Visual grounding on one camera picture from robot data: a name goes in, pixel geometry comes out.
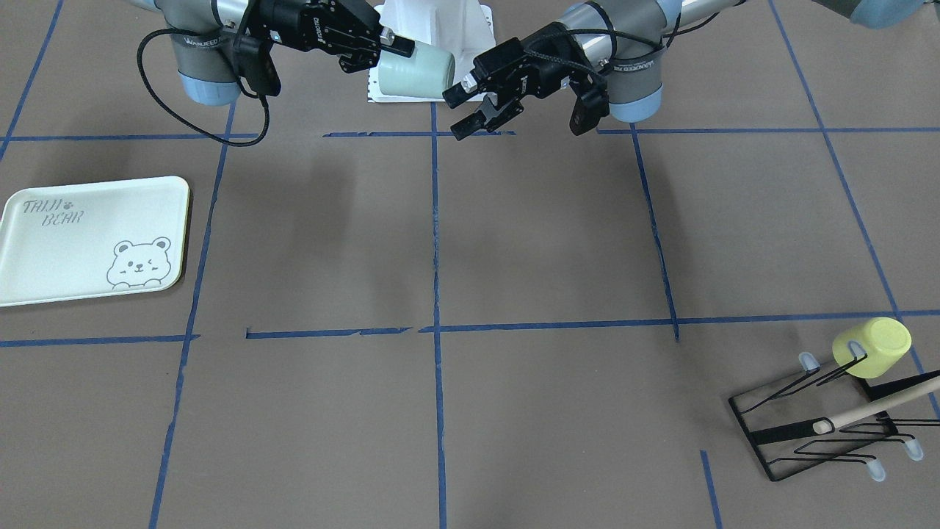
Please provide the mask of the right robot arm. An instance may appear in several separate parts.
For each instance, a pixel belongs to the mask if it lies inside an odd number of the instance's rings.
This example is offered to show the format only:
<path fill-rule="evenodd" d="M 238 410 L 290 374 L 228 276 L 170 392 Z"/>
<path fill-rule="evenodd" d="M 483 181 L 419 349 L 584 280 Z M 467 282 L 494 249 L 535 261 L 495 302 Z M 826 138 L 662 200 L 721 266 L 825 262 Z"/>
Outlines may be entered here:
<path fill-rule="evenodd" d="M 276 96 L 272 47 L 320 50 L 346 73 L 372 69 L 389 54 L 410 58 L 416 41 L 380 23 L 366 1 L 137 1 L 162 15 L 185 93 L 225 105 L 241 95 Z"/>

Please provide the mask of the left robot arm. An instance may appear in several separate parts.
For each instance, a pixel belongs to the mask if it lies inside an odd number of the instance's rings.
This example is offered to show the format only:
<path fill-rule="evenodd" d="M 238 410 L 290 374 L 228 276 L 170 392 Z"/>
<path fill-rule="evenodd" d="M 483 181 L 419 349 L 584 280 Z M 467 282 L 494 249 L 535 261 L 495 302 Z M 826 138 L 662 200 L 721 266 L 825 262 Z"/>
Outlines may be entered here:
<path fill-rule="evenodd" d="M 451 127 L 457 140 L 493 133 L 523 112 L 527 96 L 562 88 L 575 95 L 571 133 L 602 118 L 647 120 L 662 103 L 662 58 L 675 37 L 705 26 L 736 1 L 583 1 L 557 20 L 474 57 L 473 67 L 444 91 L 450 108 L 480 95 L 472 114 Z"/>

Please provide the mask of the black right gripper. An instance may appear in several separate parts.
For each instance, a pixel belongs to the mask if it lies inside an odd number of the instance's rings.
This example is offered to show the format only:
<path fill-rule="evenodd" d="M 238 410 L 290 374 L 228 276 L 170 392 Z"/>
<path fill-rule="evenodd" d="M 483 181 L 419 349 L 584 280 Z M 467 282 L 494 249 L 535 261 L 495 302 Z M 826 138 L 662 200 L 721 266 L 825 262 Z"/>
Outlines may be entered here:
<path fill-rule="evenodd" d="M 372 69 L 380 50 L 410 58 L 414 40 L 380 25 L 366 1 L 250 1 L 233 37 L 234 70 L 256 95 L 276 96 L 280 79 L 271 50 L 324 51 L 345 73 Z"/>

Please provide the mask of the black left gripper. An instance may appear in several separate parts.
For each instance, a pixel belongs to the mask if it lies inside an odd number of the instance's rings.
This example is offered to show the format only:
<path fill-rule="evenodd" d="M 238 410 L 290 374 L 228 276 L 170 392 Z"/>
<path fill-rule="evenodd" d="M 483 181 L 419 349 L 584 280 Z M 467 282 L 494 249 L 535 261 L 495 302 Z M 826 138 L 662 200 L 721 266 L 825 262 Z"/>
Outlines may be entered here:
<path fill-rule="evenodd" d="M 463 140 L 481 130 L 493 133 L 524 111 L 524 97 L 545 99 L 564 84 L 575 93 L 568 121 L 573 134 L 597 127 L 610 114 L 607 81 L 578 43 L 576 36 L 582 33 L 555 21 L 524 39 L 513 37 L 475 57 L 470 76 L 442 93 L 449 108 L 481 101 L 470 116 L 450 127 L 451 134 Z"/>

